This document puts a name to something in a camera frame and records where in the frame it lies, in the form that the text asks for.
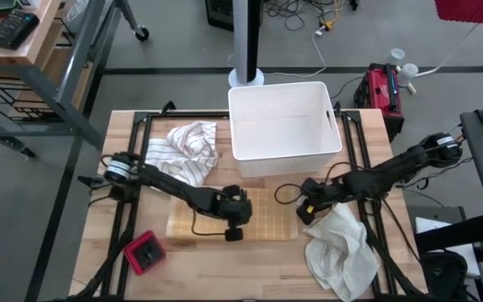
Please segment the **white plastic bin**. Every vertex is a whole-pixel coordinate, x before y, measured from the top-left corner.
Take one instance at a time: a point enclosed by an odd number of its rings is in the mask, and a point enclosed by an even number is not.
[[[228,103],[242,177],[320,171],[342,150],[322,82],[232,88]]]

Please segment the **caster wheel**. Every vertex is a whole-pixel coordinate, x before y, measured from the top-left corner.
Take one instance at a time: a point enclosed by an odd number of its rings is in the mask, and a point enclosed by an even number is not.
[[[36,159],[37,154],[35,154],[31,149],[25,148],[22,152],[20,152],[26,159]]]
[[[143,35],[138,34],[138,32],[135,32],[135,38],[137,38],[141,42],[148,40],[148,36],[149,36],[148,29],[141,25],[139,25],[139,29],[141,29],[141,32],[143,33]]]

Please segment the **white paper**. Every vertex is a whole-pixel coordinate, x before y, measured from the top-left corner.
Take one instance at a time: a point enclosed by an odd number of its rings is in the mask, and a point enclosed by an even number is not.
[[[420,217],[415,217],[415,226],[417,227],[417,234],[421,232],[427,232],[431,230],[438,229],[440,227],[449,226],[451,223],[435,221],[431,219],[425,219]],[[472,244],[464,244],[457,247],[449,247],[447,250],[465,258],[467,262],[467,275],[470,277],[479,277],[480,269],[478,268],[478,263],[476,262],[475,251],[473,250]]]

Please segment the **striped towel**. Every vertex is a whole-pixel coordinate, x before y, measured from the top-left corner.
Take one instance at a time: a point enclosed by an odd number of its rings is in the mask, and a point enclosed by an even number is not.
[[[218,159],[216,123],[194,122],[173,128],[167,139],[151,138],[145,162],[186,184],[200,186]]]

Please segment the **grid pattern board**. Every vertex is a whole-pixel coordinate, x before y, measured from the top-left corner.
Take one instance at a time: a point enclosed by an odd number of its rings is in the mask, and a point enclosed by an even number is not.
[[[286,241],[296,238],[298,224],[295,203],[281,205],[273,197],[274,190],[247,189],[252,203],[252,216],[249,223],[242,226],[243,240],[247,241]],[[292,200],[298,195],[296,189],[283,188],[277,196],[280,201]],[[196,214],[195,231],[199,233],[224,232],[226,221]],[[177,198],[171,199],[166,237],[172,239],[225,240],[223,236],[197,236],[191,232],[193,210]]]

